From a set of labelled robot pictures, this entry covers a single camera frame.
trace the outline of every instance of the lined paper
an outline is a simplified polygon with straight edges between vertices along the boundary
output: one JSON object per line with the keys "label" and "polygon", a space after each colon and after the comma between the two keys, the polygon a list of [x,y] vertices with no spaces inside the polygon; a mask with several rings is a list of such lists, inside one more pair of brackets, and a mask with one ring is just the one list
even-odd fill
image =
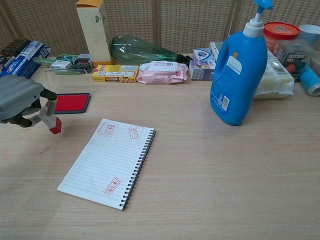
{"label": "lined paper", "polygon": [[121,200],[153,130],[102,119],[57,190],[122,210]]}

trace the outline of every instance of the green plastic bottle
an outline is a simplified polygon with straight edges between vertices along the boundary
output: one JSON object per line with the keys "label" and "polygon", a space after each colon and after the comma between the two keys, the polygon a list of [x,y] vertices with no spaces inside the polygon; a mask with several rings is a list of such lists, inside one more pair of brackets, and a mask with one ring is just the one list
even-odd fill
{"label": "green plastic bottle", "polygon": [[115,36],[111,44],[111,55],[124,64],[145,64],[151,61],[171,61],[189,64],[189,56],[144,41],[134,36]]}

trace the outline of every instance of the blue detergent bottle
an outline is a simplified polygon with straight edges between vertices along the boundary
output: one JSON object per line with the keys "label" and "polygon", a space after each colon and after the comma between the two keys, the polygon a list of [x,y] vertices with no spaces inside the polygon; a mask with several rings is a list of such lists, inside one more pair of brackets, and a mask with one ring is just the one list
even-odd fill
{"label": "blue detergent bottle", "polygon": [[255,18],[243,32],[230,35],[221,47],[210,91],[216,114],[229,125],[245,119],[267,66],[267,45],[263,36],[261,13],[271,10],[272,0],[254,0],[258,4]]}

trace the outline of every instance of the red container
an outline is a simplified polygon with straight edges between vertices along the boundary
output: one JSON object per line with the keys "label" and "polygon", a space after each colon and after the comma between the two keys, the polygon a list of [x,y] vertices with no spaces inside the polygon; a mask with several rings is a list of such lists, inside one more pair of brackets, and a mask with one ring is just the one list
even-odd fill
{"label": "red container", "polygon": [[267,48],[273,52],[278,40],[294,40],[298,37],[300,29],[292,24],[272,21],[264,25],[263,35]]}

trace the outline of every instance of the pink wet wipes package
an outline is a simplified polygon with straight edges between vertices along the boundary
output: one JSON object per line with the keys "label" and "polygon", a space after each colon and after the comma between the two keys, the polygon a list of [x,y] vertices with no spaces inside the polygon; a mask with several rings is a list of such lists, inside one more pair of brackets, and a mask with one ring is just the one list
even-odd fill
{"label": "pink wet wipes package", "polygon": [[142,84],[184,83],[187,70],[187,65],[175,61],[152,61],[140,65],[136,80]]}

